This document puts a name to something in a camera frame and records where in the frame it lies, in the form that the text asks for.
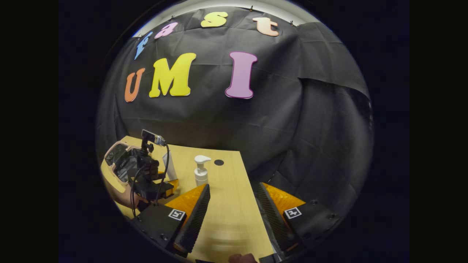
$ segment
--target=pink letter i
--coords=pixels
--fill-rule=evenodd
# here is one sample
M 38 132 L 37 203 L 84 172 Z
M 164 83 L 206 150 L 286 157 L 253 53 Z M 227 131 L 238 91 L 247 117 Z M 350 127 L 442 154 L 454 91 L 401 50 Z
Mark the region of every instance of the pink letter i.
M 250 73 L 252 64 L 257 61 L 257 57 L 245 52 L 231 52 L 229 56 L 233 59 L 233 74 L 231 86 L 225 94 L 228 97 L 250 99 L 254 92 L 250 89 Z

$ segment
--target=black fabric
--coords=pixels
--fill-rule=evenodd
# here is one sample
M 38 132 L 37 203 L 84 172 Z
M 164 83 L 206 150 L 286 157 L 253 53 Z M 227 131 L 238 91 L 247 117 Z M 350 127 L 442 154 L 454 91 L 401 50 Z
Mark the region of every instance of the black fabric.
M 228 13 L 218 28 L 202 28 L 210 12 Z M 279 36 L 263 35 L 254 17 L 269 17 Z M 154 40 L 164 26 L 170 35 Z M 319 199 L 346 215 L 366 178 L 373 147 L 368 90 L 354 59 L 320 22 L 291 26 L 275 16 L 237 7 L 213 7 L 175 17 L 143 38 L 132 38 L 108 72 L 97 115 L 97 155 L 126 135 L 146 129 L 169 144 L 240 151 L 251 180 L 268 182 L 304 201 Z M 233 51 L 258 57 L 251 99 L 229 98 Z M 169 67 L 184 53 L 190 66 L 189 96 L 149 97 L 153 63 Z M 126 78 L 144 67 L 138 96 L 124 100 Z

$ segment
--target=black cable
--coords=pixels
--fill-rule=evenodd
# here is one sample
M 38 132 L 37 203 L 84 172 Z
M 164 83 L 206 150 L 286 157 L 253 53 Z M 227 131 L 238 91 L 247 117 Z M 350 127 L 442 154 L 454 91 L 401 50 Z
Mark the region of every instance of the black cable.
M 132 207 L 133 217 L 137 216 L 135 213 L 135 197 L 133 196 L 133 193 L 135 192 L 134 187 L 135 187 L 135 183 L 137 182 L 137 177 L 143 168 L 145 168 L 145 166 L 141 167 L 138 170 L 138 172 L 135 174 L 135 179 L 133 180 L 132 187 L 130 187 L 130 206 Z
M 162 183 L 164 182 L 164 178 L 166 178 L 166 173 L 168 172 L 168 166 L 169 166 L 169 146 L 168 144 L 166 143 L 166 149 L 168 150 L 168 153 L 167 153 L 167 158 L 166 158 L 166 167 L 164 168 L 164 175 L 162 176 L 162 179 L 161 179 L 161 182 L 159 183 L 159 187 L 158 187 L 158 192 L 156 194 L 156 205 L 158 205 L 158 197 L 159 197 L 159 191 L 161 191 L 161 185 Z

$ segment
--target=orange letter u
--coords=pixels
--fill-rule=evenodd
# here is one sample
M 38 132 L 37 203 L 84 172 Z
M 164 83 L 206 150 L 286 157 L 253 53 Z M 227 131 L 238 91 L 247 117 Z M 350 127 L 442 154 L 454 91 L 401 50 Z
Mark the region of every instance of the orange letter u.
M 127 85 L 125 86 L 125 101 L 132 102 L 138 95 L 138 89 L 140 88 L 141 75 L 145 71 L 145 68 L 141 68 L 137 71 L 137 80 L 135 81 L 135 88 L 130 93 L 130 86 L 132 85 L 133 76 L 135 73 L 130 73 L 127 77 Z

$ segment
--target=black circle sticker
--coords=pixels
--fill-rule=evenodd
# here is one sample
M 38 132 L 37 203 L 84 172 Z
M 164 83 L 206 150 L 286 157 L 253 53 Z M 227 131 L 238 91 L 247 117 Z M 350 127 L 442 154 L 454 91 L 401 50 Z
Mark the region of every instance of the black circle sticker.
M 224 162 L 223 162 L 223 160 L 215 160 L 214 164 L 221 166 L 221 165 L 224 164 Z

